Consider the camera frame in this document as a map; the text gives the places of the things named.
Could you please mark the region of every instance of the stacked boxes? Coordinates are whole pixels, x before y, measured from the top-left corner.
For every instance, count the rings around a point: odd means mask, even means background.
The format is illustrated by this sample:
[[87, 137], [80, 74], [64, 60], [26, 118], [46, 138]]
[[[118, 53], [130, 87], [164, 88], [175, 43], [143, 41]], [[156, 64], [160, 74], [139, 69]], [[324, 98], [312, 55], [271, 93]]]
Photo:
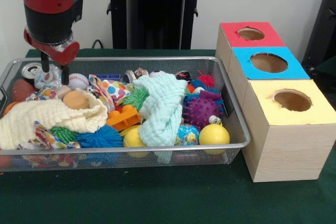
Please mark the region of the stacked boxes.
[[225, 23], [221, 59], [251, 132], [254, 182], [317, 179], [336, 139], [336, 112], [269, 23]]

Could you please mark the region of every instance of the yellow ball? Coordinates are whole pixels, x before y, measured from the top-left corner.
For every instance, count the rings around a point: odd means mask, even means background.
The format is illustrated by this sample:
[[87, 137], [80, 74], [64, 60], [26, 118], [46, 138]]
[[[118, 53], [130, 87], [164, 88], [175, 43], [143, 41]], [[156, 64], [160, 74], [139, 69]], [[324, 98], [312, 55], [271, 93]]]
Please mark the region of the yellow ball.
[[[124, 137], [124, 147], [146, 147], [143, 141], [140, 139], [139, 127], [133, 127], [127, 131]], [[142, 158], [146, 157], [149, 152], [128, 152], [127, 154], [131, 157]]]
[[[209, 124], [205, 126], [199, 133], [200, 144], [229, 144], [230, 135], [227, 130], [219, 124]], [[204, 150], [211, 155], [219, 155], [225, 152], [225, 149], [219, 150]]]

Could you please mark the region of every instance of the wire mesh basket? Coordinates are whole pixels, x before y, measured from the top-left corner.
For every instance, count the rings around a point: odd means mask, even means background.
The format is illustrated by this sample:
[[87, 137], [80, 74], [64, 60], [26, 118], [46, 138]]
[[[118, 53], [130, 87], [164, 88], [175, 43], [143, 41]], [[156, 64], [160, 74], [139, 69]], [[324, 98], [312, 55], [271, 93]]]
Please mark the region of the wire mesh basket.
[[[1, 115], [11, 101], [11, 88], [15, 80], [22, 78], [21, 69], [38, 58], [11, 62], [0, 78]], [[230, 164], [241, 148], [250, 142], [250, 135], [238, 101], [223, 64], [214, 57], [113, 57], [77, 58], [70, 64], [70, 73], [123, 74], [139, 67], [163, 70], [168, 73], [189, 71], [193, 77], [197, 71], [210, 74], [215, 89], [222, 94], [226, 113], [222, 121], [230, 134], [230, 144], [130, 148], [82, 148], [58, 150], [0, 151], [2, 172], [91, 168], [126, 168], [178, 165]]]

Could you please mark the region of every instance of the cream towel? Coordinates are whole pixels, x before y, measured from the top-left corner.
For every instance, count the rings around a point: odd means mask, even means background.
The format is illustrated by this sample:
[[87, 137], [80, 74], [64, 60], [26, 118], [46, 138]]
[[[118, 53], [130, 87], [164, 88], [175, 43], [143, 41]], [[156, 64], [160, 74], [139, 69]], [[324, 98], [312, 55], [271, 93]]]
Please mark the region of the cream towel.
[[0, 120], [0, 149], [15, 150], [19, 144], [34, 140], [35, 121], [48, 130], [57, 126], [79, 133], [93, 133], [103, 127], [107, 119], [107, 107], [93, 94], [78, 91], [89, 99], [89, 109], [73, 110], [61, 100], [29, 101], [15, 105]]

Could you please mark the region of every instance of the black stand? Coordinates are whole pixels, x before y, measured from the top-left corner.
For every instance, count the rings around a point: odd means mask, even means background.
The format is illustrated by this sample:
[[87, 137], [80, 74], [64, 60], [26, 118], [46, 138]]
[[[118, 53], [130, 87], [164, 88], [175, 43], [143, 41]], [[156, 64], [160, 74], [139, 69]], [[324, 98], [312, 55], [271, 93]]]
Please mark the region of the black stand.
[[336, 109], [336, 77], [318, 66], [336, 55], [336, 0], [322, 0], [302, 65]]
[[197, 0], [111, 0], [113, 48], [190, 49]]

